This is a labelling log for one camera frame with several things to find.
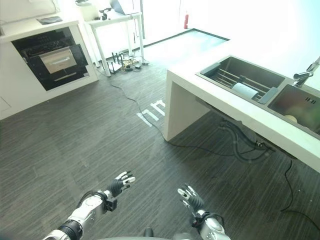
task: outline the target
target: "oven door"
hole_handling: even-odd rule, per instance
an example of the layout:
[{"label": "oven door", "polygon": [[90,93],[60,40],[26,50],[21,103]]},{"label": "oven door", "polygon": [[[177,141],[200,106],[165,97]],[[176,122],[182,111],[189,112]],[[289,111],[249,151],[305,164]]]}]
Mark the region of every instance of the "oven door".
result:
[{"label": "oven door", "polygon": [[31,57],[27,64],[46,90],[88,75],[80,44]]},{"label": "oven door", "polygon": [[50,74],[77,65],[70,47],[47,52],[39,57]]}]

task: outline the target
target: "gray carpet floor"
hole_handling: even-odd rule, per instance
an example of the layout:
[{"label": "gray carpet floor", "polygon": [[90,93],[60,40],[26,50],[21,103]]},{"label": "gray carpet floor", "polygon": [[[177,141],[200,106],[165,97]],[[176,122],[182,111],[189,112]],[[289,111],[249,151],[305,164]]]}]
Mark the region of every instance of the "gray carpet floor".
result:
[{"label": "gray carpet floor", "polygon": [[[156,115],[158,121],[148,119],[162,130],[164,117],[150,104],[166,102],[166,69],[223,42],[197,31],[185,33],[145,48],[150,64],[140,72],[107,78],[98,69],[99,81],[2,120],[1,233],[10,239],[42,239],[63,223],[85,192],[104,189],[113,177],[132,170],[136,182],[118,197],[116,211],[100,218],[84,240],[141,236],[149,226],[160,238],[188,232],[199,240],[179,201],[177,188],[183,183],[203,197],[207,210],[224,217],[232,240],[320,239],[305,217],[280,212],[291,199],[284,176],[289,157],[277,152],[262,163],[244,164],[234,156],[170,145],[137,116],[137,104],[111,86],[122,87],[141,110]],[[210,112],[172,143],[230,154],[232,139],[218,129],[220,121]],[[248,147],[241,145],[241,150]],[[319,226],[320,174],[299,160],[292,162],[290,209]]]}]

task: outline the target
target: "oven handle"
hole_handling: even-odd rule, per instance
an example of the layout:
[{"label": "oven handle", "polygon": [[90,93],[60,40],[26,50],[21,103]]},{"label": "oven handle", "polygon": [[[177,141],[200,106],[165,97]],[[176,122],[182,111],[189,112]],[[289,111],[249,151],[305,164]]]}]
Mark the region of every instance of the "oven handle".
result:
[{"label": "oven handle", "polygon": [[60,64],[60,63],[66,62],[66,61],[68,61],[68,60],[70,60],[70,57],[69,57],[69,56],[67,56],[67,57],[65,57],[65,58],[62,58],[62,59],[60,59],[60,60],[58,60],[58,61],[50,62],[50,65]]}]

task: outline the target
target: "sink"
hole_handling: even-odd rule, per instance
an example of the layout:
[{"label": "sink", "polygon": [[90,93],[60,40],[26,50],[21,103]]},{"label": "sink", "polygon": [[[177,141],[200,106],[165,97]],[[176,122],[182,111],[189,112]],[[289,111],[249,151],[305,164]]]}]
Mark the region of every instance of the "sink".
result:
[{"label": "sink", "polygon": [[216,62],[197,73],[198,76],[246,100],[266,104],[278,91],[284,76],[234,56]]},{"label": "sink", "polygon": [[[320,91],[234,56],[197,72],[199,77],[245,99],[320,140]],[[236,85],[245,90],[245,94]]]},{"label": "sink", "polygon": [[320,97],[287,84],[268,108],[320,135]]}]

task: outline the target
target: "built-in oven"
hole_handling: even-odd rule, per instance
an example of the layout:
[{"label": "built-in oven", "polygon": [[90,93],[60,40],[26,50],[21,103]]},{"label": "built-in oven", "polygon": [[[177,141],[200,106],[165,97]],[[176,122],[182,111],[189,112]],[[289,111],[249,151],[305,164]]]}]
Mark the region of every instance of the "built-in oven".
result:
[{"label": "built-in oven", "polygon": [[12,42],[33,74],[48,91],[88,76],[86,57],[68,27]]}]

